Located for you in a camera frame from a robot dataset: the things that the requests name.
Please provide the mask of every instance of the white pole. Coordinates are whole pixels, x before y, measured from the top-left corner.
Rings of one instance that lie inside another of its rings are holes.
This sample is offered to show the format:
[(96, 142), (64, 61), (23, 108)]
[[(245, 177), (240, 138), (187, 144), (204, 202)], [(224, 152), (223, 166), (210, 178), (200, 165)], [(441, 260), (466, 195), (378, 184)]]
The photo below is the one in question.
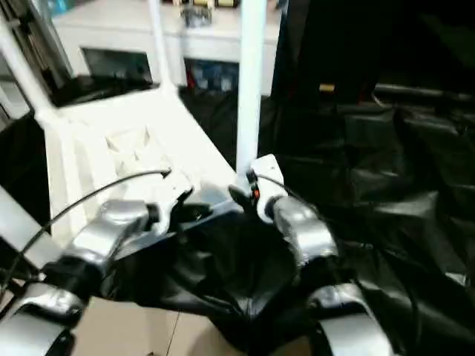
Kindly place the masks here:
[[(21, 251), (41, 226), (0, 186), (0, 238)], [(26, 253), (35, 267), (42, 268), (61, 254), (51, 236), (43, 236)]]
[(236, 171), (243, 176), (258, 156), (266, 0), (243, 0), (237, 110)]
[(13, 75), (27, 96), (28, 102), (36, 112), (53, 109), (48, 96), (33, 74), (23, 52), (8, 28), (7, 21), (0, 11), (0, 51), (7, 60)]
[(166, 56), (165, 36), (161, 18), (161, 0), (148, 0), (148, 9), (151, 17), (151, 26), (155, 40), (155, 50), (157, 52), (158, 65), (160, 67), (161, 85), (173, 85), (170, 76), (170, 66)]

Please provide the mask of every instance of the metal rod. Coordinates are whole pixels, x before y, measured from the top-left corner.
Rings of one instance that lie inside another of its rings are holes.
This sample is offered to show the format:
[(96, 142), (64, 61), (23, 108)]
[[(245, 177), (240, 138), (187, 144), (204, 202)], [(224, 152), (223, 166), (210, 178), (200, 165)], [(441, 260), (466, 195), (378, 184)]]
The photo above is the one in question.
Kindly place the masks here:
[(160, 68), (161, 85), (173, 85), (170, 75), (170, 65), (166, 56), (165, 36), (161, 18), (160, 0), (148, 0), (148, 8), (151, 17), (151, 26), (155, 40), (155, 50), (157, 52), (158, 65)]
[(258, 156), (266, 1), (244, 1), (241, 18), (236, 171), (243, 176)]
[(375, 92), (427, 96), (427, 97), (434, 97), (434, 98), (445, 97), (448, 99), (456, 100), (458, 102), (475, 101), (475, 97), (466, 93), (454, 93), (450, 91), (443, 91), (443, 90), (437, 90), (437, 89), (407, 87), (404, 85), (394, 85), (394, 84), (384, 84), (384, 83), (376, 84)]
[[(0, 186), (0, 238), (12, 248), (21, 251), (41, 226)], [(55, 260), (61, 248), (49, 234), (43, 236), (26, 253), (26, 259), (35, 267)]]

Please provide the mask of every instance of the floor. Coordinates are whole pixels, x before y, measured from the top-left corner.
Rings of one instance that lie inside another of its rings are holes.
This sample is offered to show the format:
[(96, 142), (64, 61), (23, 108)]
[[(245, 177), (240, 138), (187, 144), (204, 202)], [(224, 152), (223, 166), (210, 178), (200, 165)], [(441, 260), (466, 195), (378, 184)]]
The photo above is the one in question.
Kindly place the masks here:
[[(240, 356), (204, 317), (95, 299), (75, 332), (73, 356)], [(306, 339), (273, 356), (310, 355)]]

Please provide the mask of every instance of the white cabinet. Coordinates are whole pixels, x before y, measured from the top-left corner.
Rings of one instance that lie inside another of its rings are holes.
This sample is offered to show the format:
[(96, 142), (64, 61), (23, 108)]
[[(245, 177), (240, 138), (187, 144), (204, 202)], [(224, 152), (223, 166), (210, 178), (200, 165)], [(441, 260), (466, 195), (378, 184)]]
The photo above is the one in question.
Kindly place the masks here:
[[(171, 75), (186, 84), (185, 58), (240, 61), (240, 9), (214, 9), (209, 27), (184, 28), (180, 8), (163, 5), (163, 27)], [(264, 46), (262, 94), (272, 88), (280, 13), (269, 11)], [(145, 53), (151, 77), (160, 81), (157, 54), (144, 0), (93, 0), (53, 19), (74, 75), (90, 74), (83, 48)]]

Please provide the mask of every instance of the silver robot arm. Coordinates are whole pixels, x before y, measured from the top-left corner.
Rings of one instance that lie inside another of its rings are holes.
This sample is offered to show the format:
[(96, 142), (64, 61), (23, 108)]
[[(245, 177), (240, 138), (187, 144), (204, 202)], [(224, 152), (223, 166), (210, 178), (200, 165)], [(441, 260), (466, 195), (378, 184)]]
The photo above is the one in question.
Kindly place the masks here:
[(112, 262), (127, 243), (147, 246), (166, 234), (172, 208), (191, 191), (183, 177), (162, 202), (106, 202), (96, 217), (32, 283), (0, 320), (0, 355), (68, 356), (73, 351), (71, 330), (81, 320), (90, 298), (99, 293)]
[(257, 159), (251, 167), (249, 177), (260, 219), (274, 224), (282, 233), (300, 267), (312, 262), (318, 266), (319, 272), (328, 276), (326, 285), (314, 292), (308, 302), (321, 311), (318, 313), (318, 321), (324, 337), (318, 339), (327, 342), (330, 354), (394, 355), (387, 335), (367, 305), (358, 285), (347, 277), (338, 275), (338, 269), (333, 267), (341, 258), (327, 225), (318, 218), (313, 207), (288, 195), (282, 186), (284, 178), (274, 156)]

